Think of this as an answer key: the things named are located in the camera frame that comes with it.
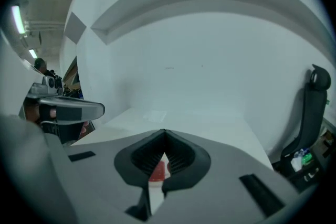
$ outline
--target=ceiling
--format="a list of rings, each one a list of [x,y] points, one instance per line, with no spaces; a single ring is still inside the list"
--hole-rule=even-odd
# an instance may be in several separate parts
[[[28,52],[34,49],[38,57],[59,58],[67,14],[72,0],[11,0],[2,20],[2,28],[16,53],[33,62]],[[20,6],[26,35],[20,35],[10,7]]]

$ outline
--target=black chair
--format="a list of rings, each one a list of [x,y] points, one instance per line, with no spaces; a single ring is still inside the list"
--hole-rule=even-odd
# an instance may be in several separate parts
[[[327,103],[327,90],[331,84],[330,75],[325,69],[316,65],[313,65],[313,67],[314,71],[310,76],[310,80],[304,86],[302,119],[299,134],[293,142],[282,150],[280,161],[273,164],[275,170],[287,177],[287,179],[297,187],[300,185],[300,188],[302,186],[303,177],[315,171],[316,168],[319,168],[319,165],[314,162],[295,173],[291,166],[291,160],[296,151],[311,147],[318,139],[324,109]]]
[[[330,88],[329,73],[316,65],[309,82],[304,86],[302,119],[299,135],[281,153],[285,157],[301,148],[311,147],[317,140],[327,103],[327,90]]]

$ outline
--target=black tape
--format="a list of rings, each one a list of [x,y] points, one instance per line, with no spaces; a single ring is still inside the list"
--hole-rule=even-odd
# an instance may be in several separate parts
[[[310,85],[318,91],[326,91],[330,88],[330,74],[322,67],[313,65],[314,71],[310,76]]]
[[[83,122],[71,125],[58,125],[60,133],[59,139],[61,140],[61,144],[73,140],[78,140],[83,125]]]
[[[82,108],[56,107],[56,117],[59,121],[81,121]]]

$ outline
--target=red object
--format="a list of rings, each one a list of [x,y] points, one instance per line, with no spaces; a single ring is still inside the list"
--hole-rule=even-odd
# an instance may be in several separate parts
[[[164,181],[164,162],[160,161],[152,173],[150,182]]]

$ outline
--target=chair backrest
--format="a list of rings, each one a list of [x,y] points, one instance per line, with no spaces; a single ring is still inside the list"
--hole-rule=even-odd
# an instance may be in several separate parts
[[[317,140],[327,102],[327,89],[331,84],[329,73],[316,65],[310,81],[304,86],[303,110],[299,135],[285,147],[281,153],[284,157],[301,148],[311,147]]]

